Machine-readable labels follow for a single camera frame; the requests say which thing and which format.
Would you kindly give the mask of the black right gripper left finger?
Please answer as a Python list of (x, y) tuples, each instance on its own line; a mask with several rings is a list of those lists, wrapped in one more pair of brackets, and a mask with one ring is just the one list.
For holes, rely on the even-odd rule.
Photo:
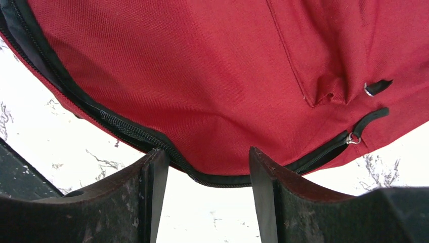
[(63, 197), (1, 197), (1, 242), (156, 242), (168, 168), (154, 149)]

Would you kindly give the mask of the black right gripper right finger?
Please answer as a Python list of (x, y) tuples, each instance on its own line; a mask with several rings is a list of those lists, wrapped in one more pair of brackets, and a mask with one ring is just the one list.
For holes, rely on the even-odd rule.
[(428, 242), (428, 188), (340, 193), (280, 166), (256, 147), (249, 168), (262, 242)]

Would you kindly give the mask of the red backpack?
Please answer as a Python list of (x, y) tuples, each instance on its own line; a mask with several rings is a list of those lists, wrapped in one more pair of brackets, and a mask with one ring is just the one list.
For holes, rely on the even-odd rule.
[(299, 174), (428, 121), (428, 1), (1, 1), (60, 104), (210, 187), (255, 146)]

